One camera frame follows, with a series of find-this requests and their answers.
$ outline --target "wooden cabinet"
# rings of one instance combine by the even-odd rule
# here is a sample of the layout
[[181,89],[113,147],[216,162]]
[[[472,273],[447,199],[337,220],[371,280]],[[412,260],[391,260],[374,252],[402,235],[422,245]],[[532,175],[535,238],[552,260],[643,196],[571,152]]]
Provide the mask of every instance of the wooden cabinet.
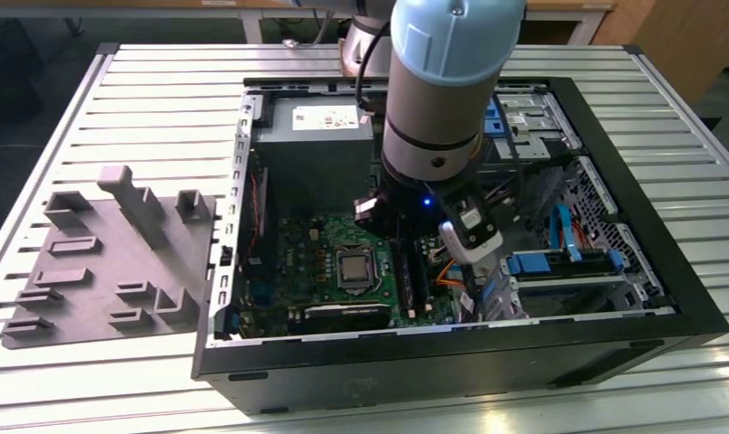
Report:
[[695,103],[729,64],[729,0],[618,0],[592,44],[641,47],[673,88]]

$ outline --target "blue latch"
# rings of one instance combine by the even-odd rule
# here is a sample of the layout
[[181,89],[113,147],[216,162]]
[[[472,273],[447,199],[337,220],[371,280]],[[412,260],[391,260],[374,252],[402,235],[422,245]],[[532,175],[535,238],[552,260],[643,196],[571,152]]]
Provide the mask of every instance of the blue latch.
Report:
[[487,109],[484,110],[484,118],[498,119],[498,107],[492,98],[487,100]]
[[516,256],[510,256],[507,258],[507,267],[508,267],[508,274],[511,275],[520,274],[520,263],[518,262]]
[[609,250],[609,259],[614,269],[617,271],[622,271],[625,268],[625,258],[622,253],[615,249]]
[[499,137],[504,134],[504,126],[500,123],[500,119],[486,119],[483,127],[484,135],[488,137]]
[[547,273],[551,270],[544,253],[520,253],[518,262],[523,273]]
[[572,227],[571,227],[571,211],[566,205],[555,205],[552,207],[552,212],[548,215],[548,248],[559,249],[559,231],[558,231],[558,221],[562,231],[562,239],[564,241],[566,250],[571,256],[571,262],[582,260],[582,254],[576,248],[576,242],[572,238]]

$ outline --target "black cable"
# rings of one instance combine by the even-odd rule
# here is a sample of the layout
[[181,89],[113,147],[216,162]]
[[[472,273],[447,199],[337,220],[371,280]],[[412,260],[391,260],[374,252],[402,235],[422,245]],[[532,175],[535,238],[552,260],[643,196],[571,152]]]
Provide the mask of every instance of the black cable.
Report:
[[311,13],[313,13],[313,22],[316,23],[316,27],[319,27],[320,30],[319,13],[316,12],[316,8],[311,9]]
[[356,73],[356,85],[354,87],[354,99],[356,100],[356,105],[360,109],[366,109],[367,102],[362,98],[362,80],[364,79],[364,70],[367,70],[367,64],[370,63],[370,57],[372,57],[372,52],[375,51],[375,46],[378,45],[378,42],[386,35],[386,32],[388,31],[388,22],[380,27],[380,30],[372,37],[372,42],[370,42],[370,46],[367,47],[367,50],[364,51],[364,56],[362,57],[362,63],[359,64],[359,71]]

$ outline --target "aluminum extrusion table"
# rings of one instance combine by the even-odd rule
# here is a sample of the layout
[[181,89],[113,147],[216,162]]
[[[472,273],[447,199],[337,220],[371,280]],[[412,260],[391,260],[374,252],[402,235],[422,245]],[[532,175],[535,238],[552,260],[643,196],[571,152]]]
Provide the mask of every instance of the aluminum extrusion table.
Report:
[[[243,78],[336,74],[329,45],[123,45],[96,55],[0,231],[0,331],[44,240],[50,192],[104,199],[98,168],[127,164],[136,185],[159,196],[197,189],[223,197]],[[729,319],[729,155],[646,57],[621,47],[519,47],[503,74],[575,79]],[[253,419],[189,380],[193,342],[183,334],[14,351],[0,345],[0,429],[729,431],[729,335],[591,387]]]

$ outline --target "label sticker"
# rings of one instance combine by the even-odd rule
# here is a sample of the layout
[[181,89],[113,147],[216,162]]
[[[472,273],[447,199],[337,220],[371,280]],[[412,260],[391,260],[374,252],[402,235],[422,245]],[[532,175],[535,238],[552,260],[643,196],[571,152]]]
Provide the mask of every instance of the label sticker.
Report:
[[356,106],[299,106],[292,110],[292,130],[359,128]]
[[508,115],[507,120],[510,124],[527,124],[523,115]]
[[235,6],[235,0],[200,0],[203,6]]
[[474,312],[474,300],[471,300],[471,297],[466,294],[466,292],[460,293],[460,304],[468,310],[470,312]]
[[583,9],[610,9],[610,5],[603,4],[586,4],[582,5]]

